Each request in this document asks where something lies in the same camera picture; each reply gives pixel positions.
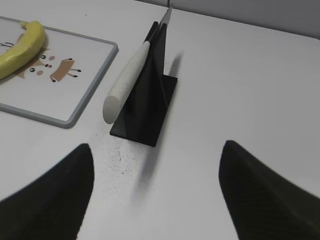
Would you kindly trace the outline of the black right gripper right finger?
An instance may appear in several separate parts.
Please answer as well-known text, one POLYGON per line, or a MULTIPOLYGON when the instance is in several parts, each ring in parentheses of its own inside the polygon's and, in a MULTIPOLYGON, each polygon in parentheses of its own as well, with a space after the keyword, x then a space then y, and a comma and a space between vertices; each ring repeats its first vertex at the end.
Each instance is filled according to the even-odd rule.
POLYGON ((223 146, 218 180, 240 240, 318 240, 320 199, 234 140, 223 146))

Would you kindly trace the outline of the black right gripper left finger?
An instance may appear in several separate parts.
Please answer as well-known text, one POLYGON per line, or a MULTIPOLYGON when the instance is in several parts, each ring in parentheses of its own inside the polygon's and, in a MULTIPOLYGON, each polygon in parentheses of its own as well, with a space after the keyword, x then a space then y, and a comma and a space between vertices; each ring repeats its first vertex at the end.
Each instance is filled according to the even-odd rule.
POLYGON ((75 240, 95 180, 87 143, 50 170, 0 202, 2 240, 75 240))

